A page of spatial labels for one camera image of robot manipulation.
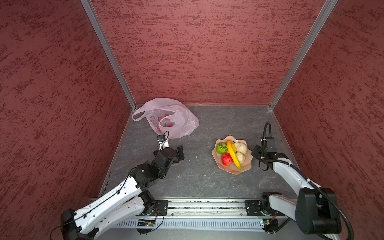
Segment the yellow fake banana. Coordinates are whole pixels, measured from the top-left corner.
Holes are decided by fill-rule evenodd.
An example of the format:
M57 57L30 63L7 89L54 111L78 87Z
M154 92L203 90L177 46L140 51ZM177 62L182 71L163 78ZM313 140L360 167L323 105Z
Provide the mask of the yellow fake banana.
M233 159L233 161L234 161L234 163L235 163L235 165L236 165L236 167L238 168L238 169L242 169L242 166L241 166L241 164L239 163L239 161L238 161L238 159L237 159L237 156L236 156L236 153L233 151L233 149L232 149L232 142L231 141L227 141L227 146L228 146L228 153L231 155L231 157L232 157L232 159Z

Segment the yellow fake lemon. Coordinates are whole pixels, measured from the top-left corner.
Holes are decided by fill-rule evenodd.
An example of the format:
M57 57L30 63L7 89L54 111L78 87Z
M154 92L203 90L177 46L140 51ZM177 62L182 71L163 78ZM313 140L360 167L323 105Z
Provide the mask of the yellow fake lemon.
M233 151L236 153L237 152L236 146L234 144L231 144L231 145L232 145Z

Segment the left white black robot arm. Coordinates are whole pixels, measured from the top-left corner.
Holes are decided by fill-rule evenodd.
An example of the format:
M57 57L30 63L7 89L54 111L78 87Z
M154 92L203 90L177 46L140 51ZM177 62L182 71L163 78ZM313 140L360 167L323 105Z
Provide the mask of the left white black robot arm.
M151 214L156 201L149 188L165 178L172 164L184 160L182 146L155 151L155 158L134 167L114 189L89 205L68 209L61 214L61 230L65 240L96 240L122 220Z

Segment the pink scalloped bowl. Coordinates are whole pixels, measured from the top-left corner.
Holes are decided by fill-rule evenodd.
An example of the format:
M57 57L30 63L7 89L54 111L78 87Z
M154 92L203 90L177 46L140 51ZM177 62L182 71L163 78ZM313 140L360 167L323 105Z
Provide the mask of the pink scalloped bowl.
M220 169L233 175L241 174L252 167L253 157L247 142L233 136L216 140L212 155Z

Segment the green fake fruit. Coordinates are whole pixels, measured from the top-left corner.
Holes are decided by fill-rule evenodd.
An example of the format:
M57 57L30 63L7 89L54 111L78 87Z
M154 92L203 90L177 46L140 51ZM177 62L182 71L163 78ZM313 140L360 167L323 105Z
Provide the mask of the green fake fruit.
M216 146L216 152L220 155L224 155L225 153L228 152L228 146L226 143L219 143Z

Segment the beige fake fruit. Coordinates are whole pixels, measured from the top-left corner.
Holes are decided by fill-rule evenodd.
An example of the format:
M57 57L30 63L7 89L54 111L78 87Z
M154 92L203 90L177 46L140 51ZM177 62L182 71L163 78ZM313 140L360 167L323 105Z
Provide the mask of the beige fake fruit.
M237 152L236 156L237 156L239 163L242 165L246 159L245 155L241 152Z

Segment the red fake strawberry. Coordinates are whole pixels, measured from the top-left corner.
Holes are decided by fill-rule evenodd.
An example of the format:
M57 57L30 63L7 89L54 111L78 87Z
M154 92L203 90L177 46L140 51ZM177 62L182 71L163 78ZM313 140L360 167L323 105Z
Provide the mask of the red fake strawberry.
M230 166L233 162L234 161L229 153L225 153L222 155L222 164L224 166Z

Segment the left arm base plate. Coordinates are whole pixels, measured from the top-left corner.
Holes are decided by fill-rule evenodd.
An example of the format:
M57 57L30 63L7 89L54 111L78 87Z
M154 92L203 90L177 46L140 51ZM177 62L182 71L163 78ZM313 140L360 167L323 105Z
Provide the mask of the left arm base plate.
M166 216L168 212L168 200L155 200L154 207L152 208L152 212L149 214L150 216L155 215L163 215Z

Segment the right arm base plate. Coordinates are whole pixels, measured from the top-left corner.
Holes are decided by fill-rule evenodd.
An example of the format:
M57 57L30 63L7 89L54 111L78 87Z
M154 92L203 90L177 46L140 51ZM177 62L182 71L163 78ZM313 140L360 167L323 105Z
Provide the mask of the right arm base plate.
M245 209L248 217L283 217L284 214L274 210L262 210L260 200L245 200Z

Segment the pink plastic bag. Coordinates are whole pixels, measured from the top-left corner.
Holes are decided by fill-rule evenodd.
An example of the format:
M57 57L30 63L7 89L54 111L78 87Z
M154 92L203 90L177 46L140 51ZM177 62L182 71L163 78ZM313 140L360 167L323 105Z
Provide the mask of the pink plastic bag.
M170 139L189 136L200 125L200 120L189 108L177 100L156 98L146 102L132 116L138 122L147 119L157 135L169 132Z

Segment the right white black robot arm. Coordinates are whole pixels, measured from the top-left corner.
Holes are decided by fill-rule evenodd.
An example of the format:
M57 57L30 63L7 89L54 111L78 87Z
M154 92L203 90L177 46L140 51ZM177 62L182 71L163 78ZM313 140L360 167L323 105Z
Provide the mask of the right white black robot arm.
M289 199L275 192L263 193L259 203L263 215L280 212L294 220L307 235L339 234L342 231L336 194L313 183L285 154L278 153L274 138L261 138L261 144L254 147L251 155L268 170L279 174L297 195L296 199Z

